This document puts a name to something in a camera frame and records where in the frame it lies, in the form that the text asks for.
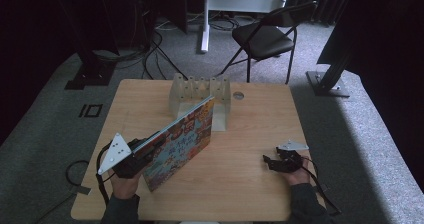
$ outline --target book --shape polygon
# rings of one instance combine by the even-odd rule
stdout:
[[[152,161],[143,171],[150,191],[156,190],[210,142],[214,98],[209,96],[150,137],[144,148],[155,147]]]

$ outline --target gray carpet floor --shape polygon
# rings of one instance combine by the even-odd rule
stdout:
[[[248,18],[239,18],[248,23]],[[225,66],[237,50],[231,33],[211,29],[209,52],[199,52],[201,28],[187,34],[163,26],[160,47],[187,76],[209,78]],[[344,72],[350,98],[317,97],[306,71],[325,71],[316,65],[332,27],[303,24],[289,83],[311,155],[319,167],[328,196],[343,211],[338,223],[422,223],[424,197],[401,158],[384,122],[361,85],[360,77]],[[251,82],[285,81],[288,54],[254,63]],[[163,56],[147,60],[155,79],[172,79],[174,70]],[[147,78],[138,60],[117,65],[108,86],[64,90],[81,62],[69,57],[54,73],[34,104],[0,149],[0,223],[96,223],[70,216],[76,187],[66,180],[67,167],[89,160],[115,91],[122,79]],[[225,73],[244,82],[246,65]],[[80,117],[84,105],[102,105],[98,117]],[[73,182],[82,180],[86,165],[69,170]]]

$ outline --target person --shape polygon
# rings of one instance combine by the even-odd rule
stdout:
[[[308,159],[303,159],[303,166],[308,168]],[[103,215],[102,224],[138,223],[138,201],[135,194],[142,171],[131,179],[111,177],[113,193]],[[291,215],[290,224],[296,223],[334,223],[327,210],[317,200],[315,190],[310,184],[310,175],[299,168],[292,173],[281,173],[290,185]]]

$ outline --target sleeve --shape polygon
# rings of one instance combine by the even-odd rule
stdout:
[[[292,213],[288,223],[334,223],[327,210],[319,204],[311,184],[303,183],[290,188]]]
[[[131,199],[122,200],[113,194],[110,197],[106,211],[103,214],[102,224],[138,224],[138,202],[140,198],[134,195]]]

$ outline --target table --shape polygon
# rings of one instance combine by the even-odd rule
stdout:
[[[205,0],[201,51],[209,49],[209,10],[268,13],[284,7],[286,0]]]
[[[172,81],[160,80],[120,83],[82,182],[92,191],[77,195],[73,218],[101,219],[105,204],[95,179],[98,153],[116,132],[129,142],[169,124],[171,85]],[[140,219],[281,221],[289,217],[289,186],[281,175],[268,170],[262,155],[277,159],[275,147],[289,139],[306,143],[290,89],[279,84],[231,83],[231,92],[242,92],[244,98],[232,98],[227,131],[212,132],[210,144],[154,192],[140,181]],[[110,195],[110,183],[106,184]]]

